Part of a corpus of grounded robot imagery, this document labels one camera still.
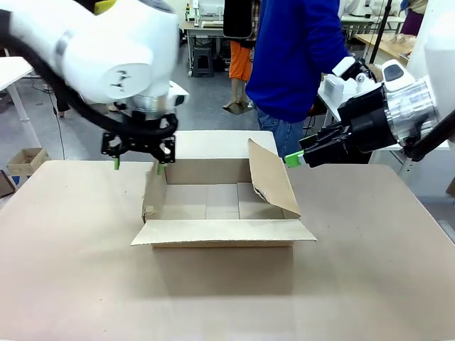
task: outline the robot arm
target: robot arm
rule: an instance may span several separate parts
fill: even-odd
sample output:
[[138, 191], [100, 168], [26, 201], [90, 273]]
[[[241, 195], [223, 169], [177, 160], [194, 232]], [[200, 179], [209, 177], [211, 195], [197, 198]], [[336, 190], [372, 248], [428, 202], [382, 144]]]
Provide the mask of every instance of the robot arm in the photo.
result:
[[[0, 43], [106, 130], [102, 153], [119, 158], [132, 150], [174, 162], [175, 107], [188, 93], [169, 82], [178, 19], [162, 0], [118, 0], [96, 17], [72, 0], [0, 0]], [[117, 121], [86, 102], [121, 102], [129, 111]]]
[[334, 73], [355, 79], [363, 91], [338, 109], [340, 122], [301, 140], [303, 151], [286, 157], [288, 165], [297, 166], [303, 160], [311, 167], [355, 163], [360, 154], [396, 143], [408, 158], [421, 161], [441, 143], [451, 141], [455, 134], [455, 96], [450, 87], [455, 35], [448, 23], [453, 15], [446, 14], [434, 27], [425, 46], [429, 76], [420, 80], [390, 60], [382, 66], [383, 84], [372, 86], [358, 63], [343, 60]]

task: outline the white table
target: white table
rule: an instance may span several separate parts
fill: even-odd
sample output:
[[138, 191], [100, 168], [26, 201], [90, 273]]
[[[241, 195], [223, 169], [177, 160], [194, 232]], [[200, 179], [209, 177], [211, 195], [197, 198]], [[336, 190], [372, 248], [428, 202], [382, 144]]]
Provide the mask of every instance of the white table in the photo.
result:
[[0, 58], [0, 90], [7, 89], [11, 98], [13, 99], [14, 106], [26, 135], [30, 141], [30, 147], [41, 147], [40, 141], [36, 136], [35, 129], [27, 116], [26, 110], [23, 107], [19, 93], [17, 92], [14, 83], [22, 77], [28, 75], [33, 71], [33, 68], [22, 57], [3, 57]]
[[[324, 126], [328, 126], [332, 124], [332, 121], [340, 121], [340, 114], [338, 113], [338, 108], [340, 107], [341, 104], [336, 104], [333, 103], [331, 98], [324, 92], [323, 88], [323, 83], [321, 83], [321, 86], [318, 89], [318, 96], [321, 99], [321, 101], [326, 105], [327, 108], [327, 114], [326, 114], [326, 119], [324, 120]], [[343, 94], [343, 99], [341, 103], [346, 102], [348, 99], [350, 99], [353, 95], [352, 94]], [[393, 146], [388, 146], [385, 148], [380, 149], [379, 151], [374, 151], [370, 163], [377, 163], [380, 157], [380, 152], [382, 151], [389, 151], [390, 153], [393, 153], [397, 159], [400, 159], [402, 162], [402, 165], [400, 167], [400, 170], [398, 171], [398, 175], [401, 177], [401, 179], [406, 180], [407, 176], [410, 174], [411, 170], [414, 168], [414, 162], [412, 162], [409, 158], [403, 157], [401, 154], [402, 147], [399, 144], [394, 144]], [[438, 151], [450, 151], [449, 147], [449, 142], [445, 141], [443, 142], [438, 148]]]
[[[348, 39], [354, 37], [355, 34], [364, 33], [369, 34], [371, 31], [375, 33], [379, 29], [379, 25], [383, 20], [382, 16], [372, 16], [371, 18], [358, 17], [358, 16], [342, 16], [341, 25], [343, 29], [348, 32]], [[389, 31], [394, 31], [396, 34], [400, 32], [401, 25], [405, 22], [403, 18], [396, 16], [389, 16], [387, 18], [387, 25]], [[397, 27], [392, 28], [391, 24], [396, 23]]]

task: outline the floor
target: floor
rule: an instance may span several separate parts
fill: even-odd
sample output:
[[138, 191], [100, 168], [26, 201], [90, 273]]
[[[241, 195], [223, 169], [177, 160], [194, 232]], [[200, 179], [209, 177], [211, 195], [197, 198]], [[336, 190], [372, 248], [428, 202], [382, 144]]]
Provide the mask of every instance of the floor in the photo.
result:
[[[178, 64], [172, 80], [186, 89], [190, 102], [178, 108], [180, 130], [237, 129], [258, 130], [255, 111], [235, 116], [223, 110], [230, 96], [230, 81], [227, 73], [215, 74], [210, 78], [188, 78], [188, 55], [186, 46], [179, 51]], [[49, 95], [35, 90], [43, 89], [41, 81], [21, 80], [16, 83], [26, 111], [42, 146], [52, 159], [62, 159], [62, 146], [58, 123], [53, 114]], [[76, 112], [68, 112], [60, 119], [65, 157], [69, 160], [109, 160], [100, 153], [101, 129], [89, 123]], [[318, 120], [314, 132], [322, 125]], [[28, 140], [23, 132], [14, 107], [0, 114], [0, 169], [5, 169], [8, 161], [22, 148], [27, 148]], [[150, 156], [129, 152], [122, 156], [123, 161], [148, 161]], [[0, 199], [0, 207], [5, 200]], [[452, 204], [428, 203], [426, 209], [433, 214], [441, 226], [455, 227], [455, 208]]]

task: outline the jeans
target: jeans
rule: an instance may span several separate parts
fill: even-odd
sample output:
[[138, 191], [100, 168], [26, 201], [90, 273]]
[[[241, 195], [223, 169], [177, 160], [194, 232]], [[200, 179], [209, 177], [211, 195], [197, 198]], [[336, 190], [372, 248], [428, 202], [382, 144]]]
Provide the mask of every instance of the jeans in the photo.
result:
[[299, 140], [304, 137], [304, 121], [289, 123], [281, 119], [275, 119], [258, 107], [255, 108], [259, 127], [261, 130], [273, 133], [280, 158], [301, 150]]

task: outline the background table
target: background table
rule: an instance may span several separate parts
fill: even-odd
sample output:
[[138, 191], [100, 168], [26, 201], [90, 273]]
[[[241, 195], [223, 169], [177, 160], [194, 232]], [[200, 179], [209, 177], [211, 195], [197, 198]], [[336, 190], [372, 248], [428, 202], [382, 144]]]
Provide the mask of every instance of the background table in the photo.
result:
[[180, 25], [180, 29], [185, 30], [187, 32], [188, 36], [188, 60], [190, 62], [190, 68], [188, 71], [188, 76], [191, 77], [193, 75], [193, 51], [194, 51], [194, 42], [193, 39], [196, 37], [204, 37], [204, 38], [216, 38], [217, 40], [217, 53], [220, 52], [220, 47], [221, 47], [221, 38], [224, 38], [223, 34], [223, 27], [207, 27], [207, 28], [201, 28], [195, 27], [194, 22], [190, 21], [184, 21]]
[[14, 83], [33, 71], [33, 68], [22, 57], [0, 58], [0, 90], [7, 89], [16, 107], [19, 119], [23, 123], [27, 137], [30, 141], [28, 147], [41, 147], [26, 110], [23, 107], [19, 93]]
[[[369, 34], [375, 33], [379, 30], [379, 26], [383, 20], [383, 17], [372, 16], [371, 18], [359, 17], [359, 16], [342, 16], [341, 26], [343, 30], [348, 33], [347, 40], [350, 40], [356, 34]], [[405, 22], [403, 18], [396, 16], [389, 16], [387, 18], [386, 31], [392, 31], [395, 34], [400, 33], [401, 25]], [[396, 24], [397, 27], [393, 28], [391, 24]]]
[[[365, 54], [365, 60], [367, 63], [370, 62], [371, 53], [373, 52], [373, 47], [376, 44], [376, 39], [378, 39], [377, 34], [356, 34], [355, 38], [360, 40], [362, 43], [366, 44], [366, 49], [368, 53]], [[403, 60], [400, 57], [402, 53], [408, 53], [414, 48], [414, 43], [406, 42], [404, 44], [392, 43], [386, 41], [385, 37], [381, 40], [379, 44], [378, 54], [375, 59], [375, 64], [382, 65], [390, 59], [396, 59], [406, 66], [407, 61]]]
[[130, 247], [148, 169], [49, 161], [0, 210], [1, 338], [455, 337], [455, 247], [386, 167], [289, 170], [293, 249]]

